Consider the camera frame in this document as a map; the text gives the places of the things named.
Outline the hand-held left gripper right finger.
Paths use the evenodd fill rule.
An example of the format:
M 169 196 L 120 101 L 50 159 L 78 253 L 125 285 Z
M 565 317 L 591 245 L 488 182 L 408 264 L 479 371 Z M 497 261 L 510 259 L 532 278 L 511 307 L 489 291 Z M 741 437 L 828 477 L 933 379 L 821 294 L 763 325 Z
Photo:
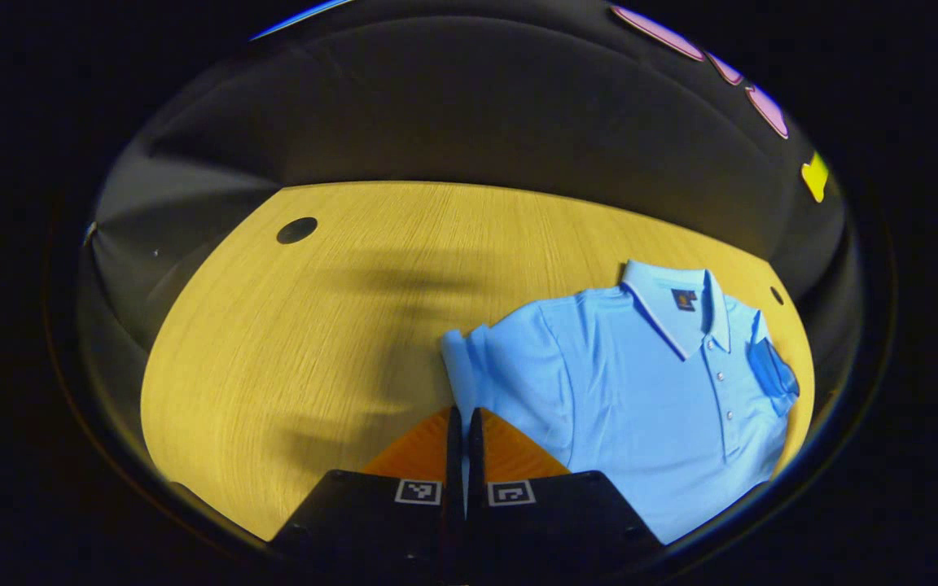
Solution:
M 612 572 L 664 546 L 602 471 L 542 469 L 545 450 L 487 409 L 467 437 L 472 572 Z

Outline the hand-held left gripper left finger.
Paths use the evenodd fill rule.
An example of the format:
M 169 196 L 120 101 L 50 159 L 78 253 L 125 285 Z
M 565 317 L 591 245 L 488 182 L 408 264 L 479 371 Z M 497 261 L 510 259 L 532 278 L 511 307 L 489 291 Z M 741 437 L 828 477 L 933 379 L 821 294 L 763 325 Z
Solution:
M 440 572 L 466 524 L 462 416 L 443 408 L 361 470 L 329 470 L 270 541 L 315 572 Z

